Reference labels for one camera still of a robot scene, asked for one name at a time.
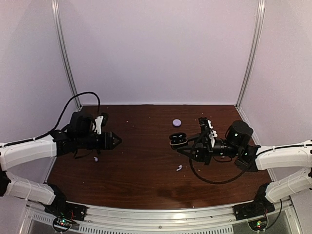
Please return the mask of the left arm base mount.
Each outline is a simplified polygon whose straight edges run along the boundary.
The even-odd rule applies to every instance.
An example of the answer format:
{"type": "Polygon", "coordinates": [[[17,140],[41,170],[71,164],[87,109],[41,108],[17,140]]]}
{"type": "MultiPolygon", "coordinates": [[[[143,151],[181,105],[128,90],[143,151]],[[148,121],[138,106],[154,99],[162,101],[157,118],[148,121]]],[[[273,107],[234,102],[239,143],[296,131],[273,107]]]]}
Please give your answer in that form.
{"type": "Polygon", "coordinates": [[[87,207],[70,202],[61,203],[60,205],[43,204],[44,211],[55,217],[66,218],[70,221],[84,221],[87,207]]]}

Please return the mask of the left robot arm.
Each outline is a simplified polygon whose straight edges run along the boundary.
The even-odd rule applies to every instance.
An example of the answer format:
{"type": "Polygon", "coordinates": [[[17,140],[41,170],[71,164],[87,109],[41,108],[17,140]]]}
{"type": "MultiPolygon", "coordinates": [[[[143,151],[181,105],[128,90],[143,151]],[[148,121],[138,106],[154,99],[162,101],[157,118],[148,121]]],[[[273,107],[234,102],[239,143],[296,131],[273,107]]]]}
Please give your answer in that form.
{"type": "Polygon", "coordinates": [[[12,174],[9,169],[37,159],[77,154],[79,149],[113,150],[122,139],[113,132],[102,130],[107,120],[106,113],[93,118],[89,114],[74,112],[69,124],[61,130],[54,128],[35,138],[1,144],[0,195],[36,201],[51,206],[59,216],[68,215],[70,205],[57,186],[30,181],[12,174]]]}

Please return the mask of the aluminium frame post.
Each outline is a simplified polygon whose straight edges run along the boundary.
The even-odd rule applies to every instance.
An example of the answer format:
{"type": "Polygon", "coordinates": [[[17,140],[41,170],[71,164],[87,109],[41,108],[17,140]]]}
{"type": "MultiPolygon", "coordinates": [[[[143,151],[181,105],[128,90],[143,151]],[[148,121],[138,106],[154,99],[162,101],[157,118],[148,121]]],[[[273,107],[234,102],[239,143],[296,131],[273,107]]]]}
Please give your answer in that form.
{"type": "Polygon", "coordinates": [[[75,96],[78,94],[77,88],[74,82],[70,61],[65,45],[65,38],[63,34],[62,24],[61,24],[61,16],[60,16],[60,10],[59,10],[59,1],[58,0],[51,0],[51,6],[52,6],[52,13],[54,17],[54,24],[56,28],[56,35],[58,39],[60,54],[61,54],[61,60],[64,66],[66,78],[69,84],[69,89],[71,91],[71,95],[75,96]]]}
{"type": "Polygon", "coordinates": [[[251,48],[250,48],[249,57],[248,57],[248,61],[247,61],[247,65],[246,65],[246,69],[245,69],[245,73],[243,77],[243,82],[242,82],[241,89],[238,95],[238,99],[235,105],[237,109],[241,107],[243,98],[247,91],[248,83],[252,75],[252,70],[253,70],[253,66],[254,66],[254,62],[256,58],[256,52],[257,52],[258,45],[260,42],[264,18],[265,18],[265,2],[266,2],[265,0],[258,1],[251,48]]]}

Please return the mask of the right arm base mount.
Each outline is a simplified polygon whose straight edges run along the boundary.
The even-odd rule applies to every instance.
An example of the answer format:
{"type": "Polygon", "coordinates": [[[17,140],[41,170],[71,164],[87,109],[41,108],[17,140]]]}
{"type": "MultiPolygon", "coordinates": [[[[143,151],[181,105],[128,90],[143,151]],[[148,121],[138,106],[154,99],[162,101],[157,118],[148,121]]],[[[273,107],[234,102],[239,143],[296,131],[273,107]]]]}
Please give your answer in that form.
{"type": "Polygon", "coordinates": [[[275,207],[271,203],[252,201],[233,206],[234,215],[237,221],[251,219],[258,216],[265,217],[268,213],[274,212],[275,207]]]}

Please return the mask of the left aluminium frame post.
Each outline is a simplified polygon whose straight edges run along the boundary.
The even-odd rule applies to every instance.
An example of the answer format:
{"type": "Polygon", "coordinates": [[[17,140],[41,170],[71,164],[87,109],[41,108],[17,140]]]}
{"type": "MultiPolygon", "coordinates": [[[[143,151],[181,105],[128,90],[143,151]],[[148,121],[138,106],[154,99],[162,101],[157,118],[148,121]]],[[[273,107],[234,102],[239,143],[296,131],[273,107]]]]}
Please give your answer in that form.
{"type": "Polygon", "coordinates": [[[75,96],[78,94],[77,88],[74,82],[70,61],[65,45],[65,38],[63,34],[62,24],[61,24],[61,16],[60,16],[60,10],[59,10],[59,1],[58,0],[51,0],[51,6],[52,6],[52,13],[54,17],[54,24],[56,28],[56,35],[58,39],[60,54],[61,54],[61,60],[64,66],[66,78],[69,84],[69,89],[71,91],[71,95],[75,96]]]}

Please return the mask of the purple round charging case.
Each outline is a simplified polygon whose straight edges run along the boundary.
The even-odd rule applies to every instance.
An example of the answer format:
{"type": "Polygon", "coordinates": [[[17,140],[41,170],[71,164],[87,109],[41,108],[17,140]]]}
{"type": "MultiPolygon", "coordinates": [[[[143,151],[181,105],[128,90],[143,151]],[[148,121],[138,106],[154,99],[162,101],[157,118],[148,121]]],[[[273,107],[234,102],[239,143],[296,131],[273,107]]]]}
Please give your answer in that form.
{"type": "Polygon", "coordinates": [[[172,121],[172,125],[175,127],[180,127],[182,125],[182,121],[176,118],[172,121]]]}

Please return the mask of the black earbud charging case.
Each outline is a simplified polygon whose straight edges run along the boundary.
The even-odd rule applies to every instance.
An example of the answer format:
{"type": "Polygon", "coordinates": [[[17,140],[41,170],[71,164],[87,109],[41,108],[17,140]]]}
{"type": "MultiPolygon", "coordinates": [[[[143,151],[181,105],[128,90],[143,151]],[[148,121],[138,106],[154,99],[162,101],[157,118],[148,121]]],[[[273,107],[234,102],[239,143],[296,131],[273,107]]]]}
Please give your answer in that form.
{"type": "Polygon", "coordinates": [[[170,140],[169,144],[172,147],[184,146],[187,145],[188,142],[187,135],[183,132],[174,133],[170,135],[169,140],[170,140]]]}

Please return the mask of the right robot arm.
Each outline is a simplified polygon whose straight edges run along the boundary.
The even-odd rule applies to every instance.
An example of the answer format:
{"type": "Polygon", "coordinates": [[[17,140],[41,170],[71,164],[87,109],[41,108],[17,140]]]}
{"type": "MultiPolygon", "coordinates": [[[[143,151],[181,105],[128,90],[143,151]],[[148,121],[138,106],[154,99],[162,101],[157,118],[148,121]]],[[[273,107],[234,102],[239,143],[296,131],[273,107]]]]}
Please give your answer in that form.
{"type": "Polygon", "coordinates": [[[214,185],[230,183],[240,178],[245,172],[258,172],[271,168],[301,167],[301,170],[276,182],[264,184],[250,204],[254,215],[262,214],[268,206],[284,197],[296,194],[312,187],[312,142],[307,140],[293,145],[260,146],[250,145],[253,129],[242,120],[235,120],[228,128],[225,138],[217,137],[212,122],[199,118],[200,133],[187,137],[185,133],[170,135],[170,146],[192,162],[209,165],[215,156],[227,156],[235,160],[241,170],[237,176],[225,181],[211,181],[199,174],[200,180],[214,185]]]}

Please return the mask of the front aluminium rail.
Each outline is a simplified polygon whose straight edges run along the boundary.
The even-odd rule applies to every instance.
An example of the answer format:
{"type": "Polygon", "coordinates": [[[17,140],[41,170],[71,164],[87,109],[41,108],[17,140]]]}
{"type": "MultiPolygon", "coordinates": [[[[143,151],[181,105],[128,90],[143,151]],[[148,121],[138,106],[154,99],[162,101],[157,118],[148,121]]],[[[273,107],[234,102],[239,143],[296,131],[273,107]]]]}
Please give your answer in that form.
{"type": "MultiPolygon", "coordinates": [[[[120,209],[83,204],[86,207],[81,212],[84,220],[75,221],[76,225],[64,234],[257,234],[249,226],[251,219],[237,220],[234,215],[234,205],[245,203],[169,210],[120,209]]],[[[283,199],[282,205],[278,219],[279,202],[274,205],[275,211],[266,215],[268,226],[274,220],[276,222],[259,234],[303,234],[292,200],[283,199]]],[[[44,212],[41,205],[27,202],[17,233],[59,234],[52,227],[54,219],[52,214],[44,212]]]]}

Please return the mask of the right aluminium frame post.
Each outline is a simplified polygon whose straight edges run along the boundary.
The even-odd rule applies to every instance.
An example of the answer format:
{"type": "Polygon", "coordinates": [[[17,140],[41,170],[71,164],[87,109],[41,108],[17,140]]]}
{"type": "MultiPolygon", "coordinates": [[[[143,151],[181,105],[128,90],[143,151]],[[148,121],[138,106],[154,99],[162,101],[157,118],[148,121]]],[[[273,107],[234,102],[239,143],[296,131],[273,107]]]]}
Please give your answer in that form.
{"type": "Polygon", "coordinates": [[[243,82],[242,82],[241,89],[238,95],[238,99],[235,105],[237,109],[241,107],[243,98],[247,91],[248,83],[252,75],[252,70],[253,70],[253,66],[254,66],[254,62],[256,58],[256,52],[257,52],[258,45],[260,42],[264,18],[265,18],[265,2],[266,2],[265,0],[258,1],[251,48],[250,48],[249,57],[248,57],[248,61],[247,61],[247,65],[246,65],[246,69],[245,69],[245,73],[243,77],[243,82]]]}

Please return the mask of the right circuit board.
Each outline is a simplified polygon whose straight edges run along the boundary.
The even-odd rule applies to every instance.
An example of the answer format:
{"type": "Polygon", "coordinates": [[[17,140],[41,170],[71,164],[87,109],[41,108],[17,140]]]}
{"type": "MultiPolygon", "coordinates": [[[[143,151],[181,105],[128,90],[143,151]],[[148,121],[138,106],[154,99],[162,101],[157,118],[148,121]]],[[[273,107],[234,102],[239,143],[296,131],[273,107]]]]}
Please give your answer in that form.
{"type": "Polygon", "coordinates": [[[259,218],[248,221],[250,229],[254,232],[260,232],[266,229],[268,220],[266,218],[259,218]]]}

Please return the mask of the left circuit board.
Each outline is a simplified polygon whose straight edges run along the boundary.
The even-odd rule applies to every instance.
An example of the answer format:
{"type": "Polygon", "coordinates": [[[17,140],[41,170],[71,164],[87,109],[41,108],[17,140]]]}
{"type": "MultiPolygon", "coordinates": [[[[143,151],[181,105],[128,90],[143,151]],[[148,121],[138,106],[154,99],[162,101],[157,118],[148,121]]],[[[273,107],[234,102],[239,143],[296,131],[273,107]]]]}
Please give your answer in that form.
{"type": "Polygon", "coordinates": [[[57,232],[66,232],[71,228],[72,225],[73,225],[72,221],[59,217],[56,217],[52,223],[52,227],[57,232]]]}

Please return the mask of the circuit board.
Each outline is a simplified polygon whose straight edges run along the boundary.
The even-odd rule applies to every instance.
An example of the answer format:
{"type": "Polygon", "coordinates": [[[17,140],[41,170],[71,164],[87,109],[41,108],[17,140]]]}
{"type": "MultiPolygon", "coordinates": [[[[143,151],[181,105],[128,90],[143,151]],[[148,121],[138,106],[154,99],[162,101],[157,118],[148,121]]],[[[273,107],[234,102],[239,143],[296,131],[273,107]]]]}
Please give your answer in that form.
{"type": "Polygon", "coordinates": [[[250,229],[254,232],[260,232],[266,229],[268,220],[266,218],[259,218],[248,221],[250,229]]]}
{"type": "Polygon", "coordinates": [[[52,223],[52,227],[57,232],[66,232],[71,228],[72,225],[73,225],[72,221],[59,217],[56,217],[52,223]]]}

